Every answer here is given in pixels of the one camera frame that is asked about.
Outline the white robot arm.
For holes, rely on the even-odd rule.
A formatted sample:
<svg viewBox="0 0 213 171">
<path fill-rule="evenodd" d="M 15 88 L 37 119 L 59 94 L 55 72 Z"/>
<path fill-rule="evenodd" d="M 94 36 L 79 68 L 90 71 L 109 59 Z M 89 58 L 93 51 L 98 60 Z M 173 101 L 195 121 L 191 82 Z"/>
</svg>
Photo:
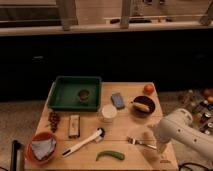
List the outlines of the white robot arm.
<svg viewBox="0 0 213 171">
<path fill-rule="evenodd" d="M 213 137 L 191 128 L 192 121 L 192 114 L 184 108 L 163 117 L 153 126 L 157 152 L 163 153 L 167 144 L 175 139 L 213 161 Z"/>
</svg>

